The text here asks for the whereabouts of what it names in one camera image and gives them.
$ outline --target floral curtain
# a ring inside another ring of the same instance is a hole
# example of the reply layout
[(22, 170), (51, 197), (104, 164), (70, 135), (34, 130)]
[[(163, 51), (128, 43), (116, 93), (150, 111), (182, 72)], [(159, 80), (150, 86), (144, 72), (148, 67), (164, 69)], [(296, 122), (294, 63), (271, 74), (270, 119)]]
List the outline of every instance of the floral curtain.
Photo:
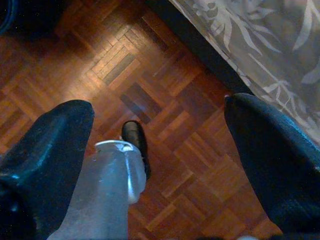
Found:
[(320, 145), (320, 0), (170, 0), (252, 92)]

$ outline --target leaf pattern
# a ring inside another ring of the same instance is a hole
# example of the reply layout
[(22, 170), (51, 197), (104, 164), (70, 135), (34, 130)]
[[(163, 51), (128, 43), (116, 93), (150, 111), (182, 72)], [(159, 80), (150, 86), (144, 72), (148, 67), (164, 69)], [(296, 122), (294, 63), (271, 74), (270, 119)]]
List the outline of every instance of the leaf pattern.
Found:
[(170, 1), (256, 96), (320, 145), (320, 0)]

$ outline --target wooden floor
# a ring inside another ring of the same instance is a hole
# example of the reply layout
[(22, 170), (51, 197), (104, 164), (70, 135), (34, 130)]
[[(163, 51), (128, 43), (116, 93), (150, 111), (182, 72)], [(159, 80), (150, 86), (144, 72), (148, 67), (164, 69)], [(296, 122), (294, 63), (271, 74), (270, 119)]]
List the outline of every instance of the wooden floor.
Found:
[(72, 0), (52, 37), (0, 38), (0, 151), (44, 112), (90, 101), (87, 147), (140, 121), (152, 177), (129, 210), (131, 239), (279, 233), (241, 167), (224, 119), (228, 90), (139, 0)]

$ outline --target herringbone wood tile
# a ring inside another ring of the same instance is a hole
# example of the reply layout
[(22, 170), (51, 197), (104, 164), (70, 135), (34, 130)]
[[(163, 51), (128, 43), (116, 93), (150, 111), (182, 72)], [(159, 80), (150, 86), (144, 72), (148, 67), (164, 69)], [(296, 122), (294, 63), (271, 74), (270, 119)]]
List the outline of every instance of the herringbone wood tile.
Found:
[(248, 183), (224, 120), (228, 90), (142, 0), (71, 0), (52, 36), (0, 38), (0, 152), (43, 113), (90, 101), (87, 146), (142, 123), (153, 170), (129, 210), (132, 239), (267, 237), (279, 229)]

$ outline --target black shoe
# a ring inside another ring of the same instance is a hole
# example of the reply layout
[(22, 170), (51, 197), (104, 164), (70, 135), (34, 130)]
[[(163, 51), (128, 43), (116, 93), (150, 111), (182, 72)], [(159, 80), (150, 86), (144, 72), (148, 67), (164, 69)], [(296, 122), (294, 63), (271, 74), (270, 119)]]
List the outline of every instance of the black shoe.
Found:
[(151, 168), (148, 160), (147, 139), (141, 124), (134, 120), (127, 121), (122, 126), (121, 136), (124, 141), (135, 145), (140, 150), (146, 179), (148, 180), (151, 175)]

